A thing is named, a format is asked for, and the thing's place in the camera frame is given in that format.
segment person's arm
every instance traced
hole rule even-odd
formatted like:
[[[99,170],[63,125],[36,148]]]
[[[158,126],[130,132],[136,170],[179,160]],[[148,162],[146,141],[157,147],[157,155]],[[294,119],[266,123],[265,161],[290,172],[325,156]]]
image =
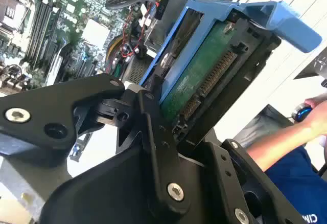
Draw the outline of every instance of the person's arm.
[[[295,148],[327,133],[327,101],[317,105],[313,98],[306,100],[306,103],[314,109],[303,122],[266,136],[247,149],[263,171]]]
[[[263,137],[250,146],[247,152],[259,167],[266,171],[287,153],[314,138],[316,135],[310,127],[298,123]]]

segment yellow wire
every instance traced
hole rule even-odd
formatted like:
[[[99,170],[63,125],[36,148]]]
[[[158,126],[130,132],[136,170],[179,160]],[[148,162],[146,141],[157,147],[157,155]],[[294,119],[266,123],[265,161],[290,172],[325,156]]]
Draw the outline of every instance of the yellow wire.
[[[117,40],[116,40],[116,41],[111,45],[111,47],[109,48],[108,53],[107,53],[107,57],[106,57],[106,63],[107,63],[107,61],[108,61],[108,59],[109,59],[109,55],[111,54],[112,50],[114,49],[114,47],[117,46],[117,44],[118,44],[121,40],[123,40],[123,37],[122,37],[122,36],[121,36],[121,37],[118,37]]]

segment white surface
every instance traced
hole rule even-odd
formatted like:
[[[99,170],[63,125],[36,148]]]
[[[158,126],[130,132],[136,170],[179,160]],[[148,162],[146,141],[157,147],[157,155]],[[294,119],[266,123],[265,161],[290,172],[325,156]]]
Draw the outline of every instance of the white surface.
[[[89,44],[102,48],[109,32],[110,30],[107,27],[89,19],[83,31],[82,38]]]
[[[268,0],[241,0],[241,2],[260,2]],[[287,42],[274,51],[263,71],[250,87],[235,102],[215,126],[217,138],[223,141],[233,138],[256,114],[273,98],[279,88],[301,72],[326,46],[327,8],[325,0],[286,0],[301,15],[301,19],[318,32],[323,40],[318,48],[304,54]]]
[[[68,173],[75,177],[115,155],[117,128],[105,125],[93,133],[79,162],[67,160]]]
[[[75,11],[75,6],[73,6],[72,4],[67,4],[67,7],[66,7],[67,11],[70,12],[70,13],[74,13]]]

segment blue shirt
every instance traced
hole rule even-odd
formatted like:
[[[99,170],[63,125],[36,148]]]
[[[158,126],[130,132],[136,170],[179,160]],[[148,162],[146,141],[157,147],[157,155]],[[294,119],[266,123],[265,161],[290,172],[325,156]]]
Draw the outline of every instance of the blue shirt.
[[[327,224],[327,182],[313,172],[302,146],[280,159],[266,174],[307,223]]]

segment blue object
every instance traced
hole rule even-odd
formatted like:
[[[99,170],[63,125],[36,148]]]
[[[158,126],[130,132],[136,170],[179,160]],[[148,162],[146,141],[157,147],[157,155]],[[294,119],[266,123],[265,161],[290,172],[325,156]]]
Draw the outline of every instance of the blue object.
[[[327,182],[313,172],[309,155],[302,146],[265,173],[307,223],[327,224]]]
[[[172,39],[178,26],[188,9],[203,13],[201,23],[195,30],[193,36],[175,60],[173,68],[167,73],[162,85],[160,104],[171,91],[180,75],[183,73],[189,62],[201,46],[214,23],[225,21],[232,10],[244,13],[262,28],[275,33],[282,39],[298,48],[304,53],[315,49],[321,43],[321,36],[304,24],[296,13],[293,12],[284,2],[265,3],[235,3],[216,0],[188,0],[178,20],[165,39],[161,49],[150,64],[144,77],[140,81],[143,85],[152,69],[159,62],[162,53]]]
[[[296,114],[296,121],[297,122],[303,121],[311,111],[312,111],[311,107],[305,107],[299,110],[298,113]]]

